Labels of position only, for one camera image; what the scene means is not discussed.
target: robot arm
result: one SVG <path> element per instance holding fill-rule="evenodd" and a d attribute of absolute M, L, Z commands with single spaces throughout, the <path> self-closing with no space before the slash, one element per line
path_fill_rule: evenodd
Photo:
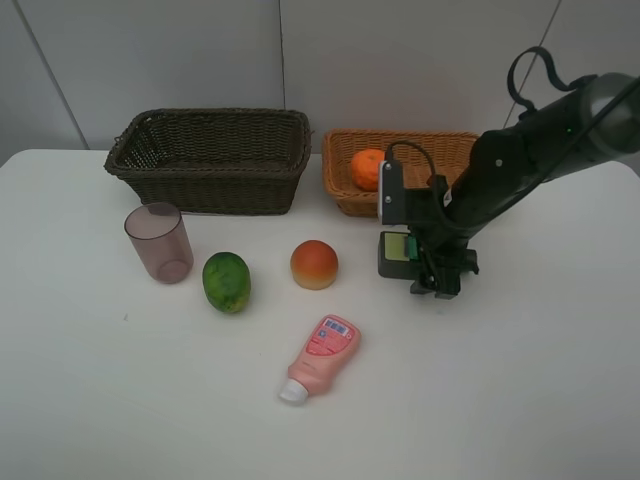
<path fill-rule="evenodd" d="M 528 52 L 541 56 L 556 88 L 570 92 L 541 110 L 513 85 L 515 65 Z M 478 273 L 476 252 L 468 242 L 492 219 L 543 181 L 640 151 L 640 78 L 607 73 L 565 85 L 551 55 L 533 47 L 514 61 L 508 87 L 527 110 L 515 126 L 485 132 L 476 141 L 469 166 L 450 188 L 445 177 L 432 174 L 425 188 L 405 190 L 393 146 L 421 150 L 435 172 L 433 161 L 411 142 L 387 149 L 380 170 L 380 218 L 385 225 L 407 225 L 409 234 L 381 234 L 378 270 L 384 277 L 414 280 L 412 293 L 455 297 L 460 274 Z"/>

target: wicker basket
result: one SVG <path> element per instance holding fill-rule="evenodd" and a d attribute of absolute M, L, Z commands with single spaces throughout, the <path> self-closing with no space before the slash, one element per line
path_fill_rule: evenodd
<path fill-rule="evenodd" d="M 466 132 L 402 132 L 392 130 L 336 129 L 327 132 L 322 146 L 324 188 L 345 214 L 377 216 L 378 192 L 364 192 L 351 180 L 351 158 L 361 150 L 385 150 L 394 140 L 409 140 L 425 148 L 433 157 L 438 173 L 451 185 L 469 163 L 471 147 L 478 136 Z M 405 145 L 393 149 L 404 167 L 406 188 L 424 188 L 431 176 L 427 160 Z"/>
<path fill-rule="evenodd" d="M 307 165 L 306 115 L 268 109 L 168 109 L 138 115 L 105 169 L 143 204 L 231 215 L 286 213 Z"/>

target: fruit in basket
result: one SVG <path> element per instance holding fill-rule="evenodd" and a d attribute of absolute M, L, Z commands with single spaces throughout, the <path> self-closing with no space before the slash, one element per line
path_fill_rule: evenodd
<path fill-rule="evenodd" d="M 249 267 L 235 253 L 219 252 L 207 260 L 202 269 L 202 284 L 209 303 L 221 312 L 239 312 L 249 302 Z"/>
<path fill-rule="evenodd" d="M 298 285 L 309 290 L 322 290 L 336 279 L 338 255 L 326 243 L 308 240 L 293 251 L 290 265 Z"/>
<path fill-rule="evenodd" d="M 378 168 L 384 161 L 384 152 L 368 148 L 356 153 L 351 159 L 351 178 L 362 190 L 378 191 Z"/>

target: black cable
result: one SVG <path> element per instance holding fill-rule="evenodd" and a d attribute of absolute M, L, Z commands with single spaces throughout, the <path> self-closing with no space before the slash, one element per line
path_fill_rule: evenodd
<path fill-rule="evenodd" d="M 509 73 L 507 74 L 507 90 L 509 91 L 509 96 L 518 105 L 522 105 L 523 107 L 525 107 L 528 114 L 535 113 L 537 111 L 536 107 L 533 105 L 533 102 L 531 100 L 522 98 L 520 92 L 516 88 L 515 80 L 513 78 L 518 62 L 520 61 L 522 56 L 526 55 L 527 53 L 535 53 L 542 59 L 547 70 L 547 78 L 549 79 L 549 82 L 561 92 L 571 92 L 573 90 L 577 90 L 578 88 L 587 85 L 591 80 L 597 77 L 597 75 L 585 75 L 567 85 L 562 80 L 560 80 L 558 72 L 556 71 L 556 65 L 553 61 L 553 57 L 549 53 L 549 50 L 540 46 L 528 48 L 516 57 L 516 59 L 511 64 L 511 67 L 509 68 Z"/>
<path fill-rule="evenodd" d="M 427 162 L 429 163 L 429 168 L 431 169 L 431 175 L 433 175 L 434 177 L 435 175 L 437 175 L 436 164 L 434 163 L 433 158 L 431 158 L 431 155 L 429 155 L 429 152 L 427 152 L 424 148 L 422 148 L 417 143 L 410 142 L 409 140 L 396 140 L 395 142 L 391 142 L 387 147 L 387 151 L 384 154 L 384 159 L 386 161 L 390 161 L 393 159 L 393 147 L 395 147 L 396 145 L 406 145 L 408 147 L 414 148 L 415 150 L 418 150 L 427 159 Z M 431 185 L 431 188 L 433 189 L 433 200 L 435 201 L 435 204 L 436 204 L 436 212 L 438 212 L 438 217 L 440 217 L 440 223 L 443 226 L 449 228 L 450 230 L 466 231 L 468 227 L 463 228 L 458 226 L 453 221 L 451 221 L 449 217 L 445 215 L 444 210 L 442 209 L 442 205 L 440 204 L 441 196 L 440 196 L 440 192 L 438 191 L 438 182 L 435 181 L 435 179 L 434 179 L 433 185 Z"/>
<path fill-rule="evenodd" d="M 438 182 L 434 181 L 432 185 L 433 200 L 435 202 L 436 212 L 438 213 L 438 217 L 442 226 L 445 228 L 448 228 L 449 230 L 464 232 L 473 228 L 481 228 L 487 223 L 496 219 L 498 216 L 502 215 L 504 212 L 506 212 L 511 207 L 513 207 L 516 203 L 518 203 L 524 197 L 529 195 L 542 182 L 544 182 L 547 179 L 547 177 L 551 175 L 551 173 L 558 167 L 558 165 L 560 165 L 564 161 L 567 155 L 571 153 L 571 150 L 573 150 L 576 147 L 576 145 L 578 145 L 579 142 L 581 142 L 587 135 L 589 135 L 589 133 L 591 133 L 591 130 L 593 130 L 604 119 L 604 117 L 609 115 L 609 113 L 611 113 L 611 111 L 614 108 L 616 108 L 620 103 L 622 103 L 622 101 L 625 100 L 629 95 L 631 95 L 638 87 L 640 87 L 640 77 L 636 78 L 633 82 L 631 82 L 629 85 L 623 88 L 620 91 L 620 93 L 618 93 L 613 99 L 611 99 L 611 101 L 607 103 L 604 106 L 604 108 L 600 110 L 575 137 L 573 137 L 573 139 L 567 144 L 564 150 L 562 150 L 560 155 L 558 155 L 557 160 L 553 162 L 549 166 L 549 168 L 547 168 L 547 170 L 542 172 L 542 174 L 538 176 L 538 178 L 536 178 L 527 188 L 525 188 L 522 192 L 520 192 L 519 195 L 513 197 L 513 199 L 510 202 L 504 204 L 502 207 L 496 210 L 488 220 L 483 220 L 481 223 L 476 223 L 474 225 L 464 225 L 464 226 L 458 225 L 455 222 L 453 222 L 444 213 L 444 209 L 442 208 L 442 204 L 440 203 L 441 196 L 440 196 L 440 192 L 438 192 Z M 431 155 L 429 155 L 429 152 L 427 152 L 420 145 L 417 145 L 408 140 L 398 140 L 390 143 L 385 153 L 386 161 L 390 161 L 393 159 L 393 147 L 395 147 L 396 145 L 407 145 L 409 147 L 412 147 L 418 150 L 420 153 L 422 153 L 422 155 L 424 155 L 427 162 L 429 163 L 431 174 L 434 176 L 436 175 L 435 163 L 431 158 Z"/>

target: plastic bottle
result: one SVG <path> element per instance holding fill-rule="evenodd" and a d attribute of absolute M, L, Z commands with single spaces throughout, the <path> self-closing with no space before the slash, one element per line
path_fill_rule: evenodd
<path fill-rule="evenodd" d="M 302 405 L 309 395 L 328 391 L 359 344 L 360 330 L 355 326 L 337 315 L 324 317 L 289 367 L 280 398 L 291 405 Z"/>

